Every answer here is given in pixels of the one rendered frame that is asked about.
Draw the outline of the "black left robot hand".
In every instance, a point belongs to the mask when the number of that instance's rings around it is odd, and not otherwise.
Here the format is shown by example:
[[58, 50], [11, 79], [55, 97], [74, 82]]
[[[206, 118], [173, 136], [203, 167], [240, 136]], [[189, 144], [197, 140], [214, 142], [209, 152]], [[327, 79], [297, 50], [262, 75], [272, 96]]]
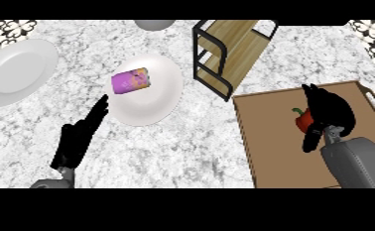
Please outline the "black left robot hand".
[[55, 153], [51, 167], [76, 169], [82, 164], [93, 135], [108, 114], [108, 95], [105, 94], [96, 102], [92, 111], [84, 119], [76, 124], [65, 124], [62, 127], [61, 142]]

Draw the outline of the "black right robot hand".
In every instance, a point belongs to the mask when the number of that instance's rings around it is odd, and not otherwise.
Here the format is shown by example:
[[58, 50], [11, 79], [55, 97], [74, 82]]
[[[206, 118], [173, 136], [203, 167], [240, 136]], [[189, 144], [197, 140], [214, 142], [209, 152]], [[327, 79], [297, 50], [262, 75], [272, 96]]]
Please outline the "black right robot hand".
[[340, 136], [346, 137], [355, 129], [356, 118], [347, 101], [335, 93], [328, 92], [313, 83], [304, 84], [302, 88], [313, 120], [307, 126], [302, 145], [303, 151], [309, 153], [316, 150], [324, 129], [328, 126], [343, 127], [344, 130], [340, 132]]

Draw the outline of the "red bell pepper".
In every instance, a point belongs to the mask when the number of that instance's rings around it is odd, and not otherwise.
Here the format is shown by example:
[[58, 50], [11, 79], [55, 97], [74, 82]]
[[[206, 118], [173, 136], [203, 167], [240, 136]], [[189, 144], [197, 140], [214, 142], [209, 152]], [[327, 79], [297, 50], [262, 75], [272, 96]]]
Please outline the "red bell pepper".
[[310, 115], [310, 110], [302, 110], [299, 108], [291, 109], [293, 112], [299, 113], [299, 117], [296, 118], [296, 126], [299, 130], [306, 133], [309, 125], [313, 123], [312, 115]]

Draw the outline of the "brown wooden tray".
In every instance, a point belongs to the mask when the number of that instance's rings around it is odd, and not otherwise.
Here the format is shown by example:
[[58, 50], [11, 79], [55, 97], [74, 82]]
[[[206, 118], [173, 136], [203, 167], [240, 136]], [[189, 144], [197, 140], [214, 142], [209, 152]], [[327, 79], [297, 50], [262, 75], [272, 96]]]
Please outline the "brown wooden tray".
[[[340, 95], [355, 112], [356, 127], [350, 138], [375, 142], [375, 92], [356, 80], [324, 84]], [[296, 109], [307, 107], [300, 88], [234, 97], [240, 128], [257, 188], [338, 187], [321, 152], [302, 149], [304, 134], [296, 126]]]

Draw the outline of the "black-framed wooden tiered shelf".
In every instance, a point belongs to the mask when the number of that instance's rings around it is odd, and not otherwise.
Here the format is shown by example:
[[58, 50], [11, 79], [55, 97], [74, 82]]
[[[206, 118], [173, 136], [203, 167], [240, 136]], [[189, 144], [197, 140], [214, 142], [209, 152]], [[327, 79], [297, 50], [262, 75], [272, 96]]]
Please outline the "black-framed wooden tiered shelf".
[[201, 20], [192, 28], [194, 79], [229, 101], [273, 39], [279, 22], [273, 20], [269, 35], [256, 29], [259, 20], [216, 20], [203, 29], [206, 23]]

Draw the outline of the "white oval plate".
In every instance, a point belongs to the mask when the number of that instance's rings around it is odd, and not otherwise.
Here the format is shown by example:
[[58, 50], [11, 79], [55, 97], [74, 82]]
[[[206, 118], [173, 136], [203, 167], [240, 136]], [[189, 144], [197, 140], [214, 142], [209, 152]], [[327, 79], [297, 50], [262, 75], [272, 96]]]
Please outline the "white oval plate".
[[[151, 86], [124, 94], [113, 92], [111, 78], [121, 72], [145, 67]], [[145, 126], [157, 123], [173, 111], [182, 96], [180, 67], [161, 55], [141, 55], [121, 63], [111, 73], [104, 91], [108, 95], [108, 113], [121, 123]]]

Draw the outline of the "black patterned placemat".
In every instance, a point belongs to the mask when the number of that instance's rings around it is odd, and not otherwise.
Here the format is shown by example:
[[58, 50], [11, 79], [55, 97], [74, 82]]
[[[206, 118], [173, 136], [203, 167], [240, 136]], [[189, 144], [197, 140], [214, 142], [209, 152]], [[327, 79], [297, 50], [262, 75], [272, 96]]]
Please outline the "black patterned placemat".
[[365, 47], [365, 51], [375, 61], [375, 20], [350, 20], [349, 24]]
[[28, 39], [37, 24], [36, 20], [0, 20], [0, 49]]

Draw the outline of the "white round plate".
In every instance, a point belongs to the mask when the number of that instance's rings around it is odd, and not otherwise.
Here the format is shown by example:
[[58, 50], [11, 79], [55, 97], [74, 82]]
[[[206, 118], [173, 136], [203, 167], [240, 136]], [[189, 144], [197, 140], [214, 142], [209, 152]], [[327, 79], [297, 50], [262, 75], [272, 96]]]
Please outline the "white round plate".
[[0, 107], [25, 99], [55, 74], [59, 52], [46, 40], [25, 40], [0, 50]]

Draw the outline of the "grey round object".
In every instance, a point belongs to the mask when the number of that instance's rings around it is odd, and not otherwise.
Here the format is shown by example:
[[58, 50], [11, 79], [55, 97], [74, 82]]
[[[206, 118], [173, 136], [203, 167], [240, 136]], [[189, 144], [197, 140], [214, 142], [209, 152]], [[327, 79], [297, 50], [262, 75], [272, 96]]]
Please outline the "grey round object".
[[136, 26], [145, 31], [161, 31], [173, 25], [173, 20], [136, 20]]

